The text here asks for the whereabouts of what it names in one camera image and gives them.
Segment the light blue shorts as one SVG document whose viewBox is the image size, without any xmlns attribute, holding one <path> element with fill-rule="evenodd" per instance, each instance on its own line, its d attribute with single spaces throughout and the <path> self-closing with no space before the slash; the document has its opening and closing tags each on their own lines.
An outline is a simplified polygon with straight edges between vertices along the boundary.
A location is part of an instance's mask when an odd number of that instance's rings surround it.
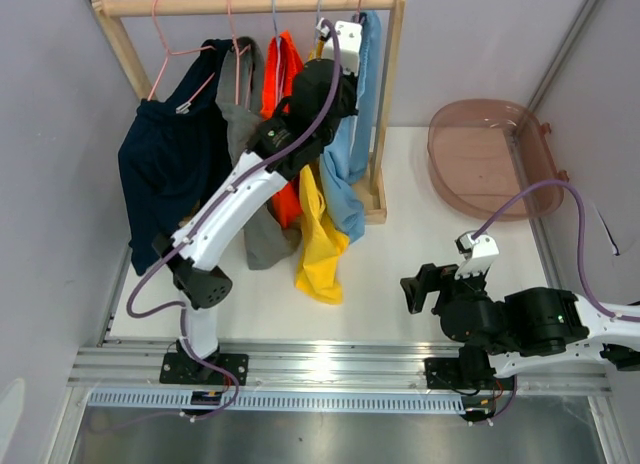
<svg viewBox="0 0 640 464">
<path fill-rule="evenodd" d="M 320 157 L 319 171 L 327 211 L 335 227 L 354 243 L 365 233 L 364 204 L 352 186 L 364 177 L 376 110 L 381 22 L 374 11 L 361 13 L 361 66 L 356 116 L 341 121 L 334 141 Z"/>
</svg>

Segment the orange shorts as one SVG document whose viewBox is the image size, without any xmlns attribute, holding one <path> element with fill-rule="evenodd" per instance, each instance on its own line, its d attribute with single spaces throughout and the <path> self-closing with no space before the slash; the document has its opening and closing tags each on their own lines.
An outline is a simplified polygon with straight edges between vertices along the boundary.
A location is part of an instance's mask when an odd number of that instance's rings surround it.
<svg viewBox="0 0 640 464">
<path fill-rule="evenodd" d="M 270 119 L 281 99 L 291 95 L 293 79 L 303 62 L 289 31 L 271 39 L 264 69 L 262 108 L 264 119 Z M 271 198 L 275 218 L 283 229 L 289 229 L 302 215 L 298 196 L 299 178 L 295 177 Z"/>
</svg>

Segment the yellow shorts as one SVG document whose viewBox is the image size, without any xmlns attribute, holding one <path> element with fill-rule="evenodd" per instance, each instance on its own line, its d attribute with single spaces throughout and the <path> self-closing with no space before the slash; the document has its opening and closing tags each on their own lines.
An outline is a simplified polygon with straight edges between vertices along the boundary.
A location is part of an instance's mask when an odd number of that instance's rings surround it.
<svg viewBox="0 0 640 464">
<path fill-rule="evenodd" d="M 293 95 L 306 103 L 311 119 L 326 100 L 333 65 L 332 60 L 310 59 L 294 79 Z M 300 171 L 298 195 L 303 249 L 295 286 L 317 301 L 338 305 L 343 301 L 342 286 L 337 278 L 338 262 L 348 247 L 349 238 L 336 229 L 328 214 L 318 158 Z"/>
</svg>

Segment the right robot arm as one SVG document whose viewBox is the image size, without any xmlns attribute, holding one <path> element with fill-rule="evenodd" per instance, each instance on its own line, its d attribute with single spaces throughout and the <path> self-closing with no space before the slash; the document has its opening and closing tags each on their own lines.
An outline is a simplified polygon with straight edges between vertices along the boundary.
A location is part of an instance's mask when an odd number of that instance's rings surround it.
<svg viewBox="0 0 640 464">
<path fill-rule="evenodd" d="M 424 361 L 427 385 L 468 396 L 495 384 L 515 387 L 519 373 L 567 363 L 610 363 L 622 372 L 639 369 L 639 324 L 613 319 L 570 291 L 534 287 L 492 299 L 483 273 L 461 276 L 457 265 L 424 264 L 401 279 L 410 314 L 431 312 L 450 340 L 452 358 Z"/>
</svg>

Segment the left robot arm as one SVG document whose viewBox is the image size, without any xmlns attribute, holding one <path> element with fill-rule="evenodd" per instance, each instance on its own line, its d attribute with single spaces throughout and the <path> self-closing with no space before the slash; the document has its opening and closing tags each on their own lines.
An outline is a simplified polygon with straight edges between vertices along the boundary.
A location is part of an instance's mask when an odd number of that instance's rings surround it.
<svg viewBox="0 0 640 464">
<path fill-rule="evenodd" d="M 219 266 L 223 252 L 274 194 L 321 155 L 341 121 L 356 115 L 358 74 L 356 66 L 337 66 L 332 59 L 307 62 L 204 207 L 184 228 L 156 239 L 156 252 L 186 299 L 177 349 L 192 382 L 207 383 L 217 371 L 217 307 L 232 289 Z"/>
</svg>

